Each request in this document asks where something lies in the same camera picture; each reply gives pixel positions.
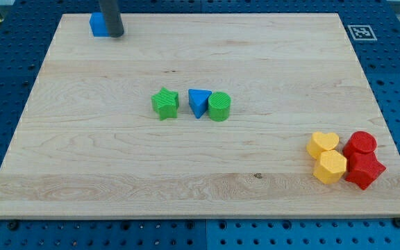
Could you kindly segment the grey cylindrical robot arm rod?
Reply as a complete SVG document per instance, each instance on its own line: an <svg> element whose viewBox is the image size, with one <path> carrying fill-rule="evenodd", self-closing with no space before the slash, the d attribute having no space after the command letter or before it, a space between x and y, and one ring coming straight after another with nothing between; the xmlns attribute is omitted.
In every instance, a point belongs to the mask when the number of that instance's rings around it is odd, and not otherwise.
<svg viewBox="0 0 400 250"><path fill-rule="evenodd" d="M124 25L118 0L99 0L99 7L109 36L112 38L123 36Z"/></svg>

